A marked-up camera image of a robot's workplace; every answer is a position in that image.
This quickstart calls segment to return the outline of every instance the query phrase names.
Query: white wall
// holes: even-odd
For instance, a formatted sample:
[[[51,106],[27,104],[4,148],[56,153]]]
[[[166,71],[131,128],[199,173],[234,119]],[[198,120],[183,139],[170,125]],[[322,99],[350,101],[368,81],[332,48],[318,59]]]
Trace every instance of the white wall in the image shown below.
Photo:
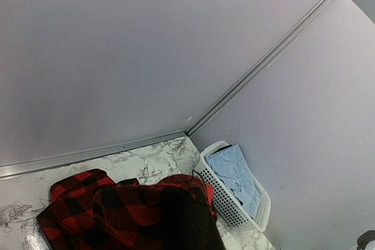
[[[0,166],[183,130],[318,0],[0,0]]]
[[[335,0],[192,140],[239,143],[272,200],[266,236],[342,250],[375,227],[375,25]]]

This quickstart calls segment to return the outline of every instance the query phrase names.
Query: marble-patterned floor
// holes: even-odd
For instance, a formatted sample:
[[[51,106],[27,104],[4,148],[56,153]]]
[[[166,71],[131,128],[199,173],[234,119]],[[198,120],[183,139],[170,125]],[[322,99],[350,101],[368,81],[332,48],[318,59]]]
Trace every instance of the marble-patterned floor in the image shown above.
[[[49,204],[49,187],[63,178],[100,168],[115,182],[137,178],[141,184],[153,184],[170,174],[191,174],[198,159],[199,152],[191,140],[181,137],[0,181],[0,250],[49,249],[35,217]],[[220,220],[217,226],[227,250],[274,250],[262,233],[233,232]]]

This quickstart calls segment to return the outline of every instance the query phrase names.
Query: light blue shirt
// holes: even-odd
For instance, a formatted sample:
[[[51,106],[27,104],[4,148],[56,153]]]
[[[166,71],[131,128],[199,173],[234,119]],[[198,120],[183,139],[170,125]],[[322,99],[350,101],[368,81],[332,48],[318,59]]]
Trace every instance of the light blue shirt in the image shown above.
[[[238,145],[204,157],[212,171],[240,201],[243,209],[254,218],[260,204],[253,175]]]

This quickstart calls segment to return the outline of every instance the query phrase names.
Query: black fabric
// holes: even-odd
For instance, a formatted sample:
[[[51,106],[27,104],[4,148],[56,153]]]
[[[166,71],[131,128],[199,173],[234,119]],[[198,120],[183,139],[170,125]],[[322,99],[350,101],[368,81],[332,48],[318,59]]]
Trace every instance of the black fabric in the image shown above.
[[[215,153],[217,153],[217,152],[221,152],[222,150],[225,150],[225,149],[227,149],[227,148],[230,148],[232,145],[227,145],[227,146],[225,146],[225,147],[223,147],[223,148],[220,148],[220,149],[218,149],[218,150],[215,150],[213,153],[211,153],[212,155],[213,154],[215,154]]]
[[[358,240],[357,244],[358,250],[364,250],[370,242],[375,240],[375,231],[366,231],[363,235],[361,235]]]
[[[205,195],[199,189],[194,194],[196,198],[173,187],[162,192],[164,249],[225,250]]]

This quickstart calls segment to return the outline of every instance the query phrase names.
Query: dark object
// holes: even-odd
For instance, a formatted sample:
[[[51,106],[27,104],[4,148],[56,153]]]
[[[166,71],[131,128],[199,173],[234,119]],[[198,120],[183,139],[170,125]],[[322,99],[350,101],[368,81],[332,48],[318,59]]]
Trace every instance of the dark object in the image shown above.
[[[375,240],[375,231],[366,231],[363,235],[361,235],[357,240],[357,250],[364,250],[369,244],[369,242],[372,242]]]
[[[188,175],[143,186],[94,169],[54,184],[37,221],[52,249],[225,250],[210,193]]]
[[[215,153],[217,153],[217,152],[221,152],[222,150],[225,150],[225,149],[227,149],[227,148],[230,148],[231,146],[233,146],[233,145],[227,145],[227,146],[224,146],[224,147],[222,147],[222,148],[220,148],[220,149],[218,149],[218,150],[215,150],[213,153],[211,153],[212,155],[214,155]]]

